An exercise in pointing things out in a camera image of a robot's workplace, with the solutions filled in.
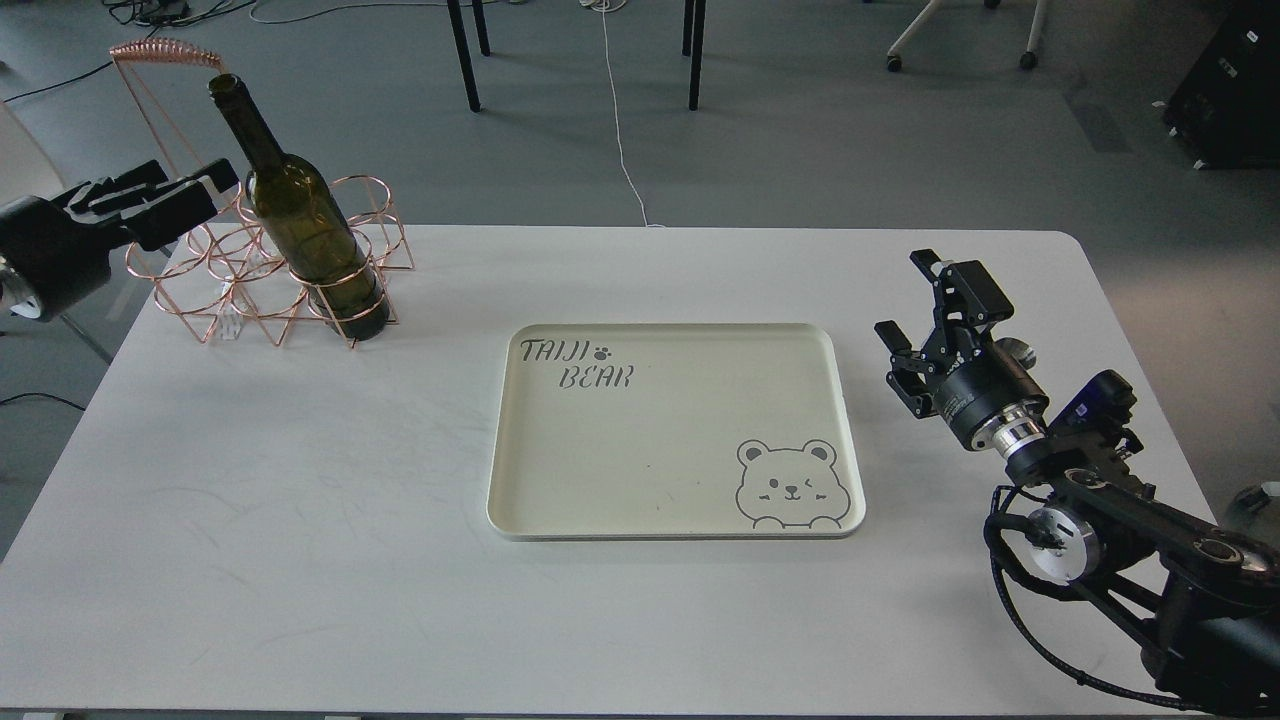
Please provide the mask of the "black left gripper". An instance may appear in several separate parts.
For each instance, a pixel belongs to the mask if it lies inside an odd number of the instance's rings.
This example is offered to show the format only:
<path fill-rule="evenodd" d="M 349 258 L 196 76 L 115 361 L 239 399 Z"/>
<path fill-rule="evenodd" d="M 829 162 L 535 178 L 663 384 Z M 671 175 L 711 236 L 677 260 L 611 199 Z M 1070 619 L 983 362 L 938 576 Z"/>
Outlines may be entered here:
<path fill-rule="evenodd" d="M 219 214 L 221 195 L 237 183 L 225 158 L 175 179 L 150 160 L 65 190 L 60 206 L 36 196 L 9 202 L 1 218 L 3 306 L 50 322 L 109 282 L 114 249 L 155 251 L 177 241 Z"/>

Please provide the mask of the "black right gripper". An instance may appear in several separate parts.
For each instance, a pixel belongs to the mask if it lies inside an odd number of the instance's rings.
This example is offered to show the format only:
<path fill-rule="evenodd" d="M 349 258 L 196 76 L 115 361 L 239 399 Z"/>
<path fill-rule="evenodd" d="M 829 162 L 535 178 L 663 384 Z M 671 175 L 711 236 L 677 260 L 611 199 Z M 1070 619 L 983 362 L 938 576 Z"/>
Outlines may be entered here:
<path fill-rule="evenodd" d="M 1010 413 L 1043 416 L 1048 396 L 991 334 L 1015 307 L 986 266 L 945 261 L 931 249 L 910 260 L 931 283 L 934 329 L 914 348 L 897 322 L 874 324 L 890 351 L 886 382 L 906 409 L 918 419 L 941 416 L 970 451 L 989 447 L 984 427 Z"/>

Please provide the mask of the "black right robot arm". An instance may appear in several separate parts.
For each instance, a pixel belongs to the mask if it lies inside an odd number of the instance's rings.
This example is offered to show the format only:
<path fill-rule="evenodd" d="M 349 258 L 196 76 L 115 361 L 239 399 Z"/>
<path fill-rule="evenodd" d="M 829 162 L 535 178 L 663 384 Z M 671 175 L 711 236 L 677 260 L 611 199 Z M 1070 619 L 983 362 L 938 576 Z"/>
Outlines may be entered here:
<path fill-rule="evenodd" d="M 1012 625 L 1076 684 L 1153 706 L 1225 717 L 1277 716 L 1277 551 L 1156 498 L 1129 459 L 1137 397 L 1116 372 L 1096 374 L 1044 419 L 1036 355 L 993 337 L 1014 306 L 979 261 L 911 252 L 929 282 L 933 331 L 913 347 L 896 322 L 876 325 L 890 388 L 916 418 L 940 416 L 968 451 L 992 450 L 995 489 L 983 537 Z M 1134 641 L 1155 683 L 1146 693 L 1074 667 L 1030 633 L 1009 584 L 1087 602 Z"/>

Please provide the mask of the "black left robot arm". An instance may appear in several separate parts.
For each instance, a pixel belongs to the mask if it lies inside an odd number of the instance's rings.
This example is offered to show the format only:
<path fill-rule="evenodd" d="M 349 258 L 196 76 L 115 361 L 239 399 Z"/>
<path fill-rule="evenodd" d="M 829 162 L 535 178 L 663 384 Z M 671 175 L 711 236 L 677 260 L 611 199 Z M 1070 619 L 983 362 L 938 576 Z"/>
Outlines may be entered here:
<path fill-rule="evenodd" d="M 114 249 L 156 251 L 219 214 L 239 178 L 227 159 L 169 178 L 155 160 L 52 199 L 19 197 L 1 211 L 3 305 L 50 322 L 106 284 Z"/>

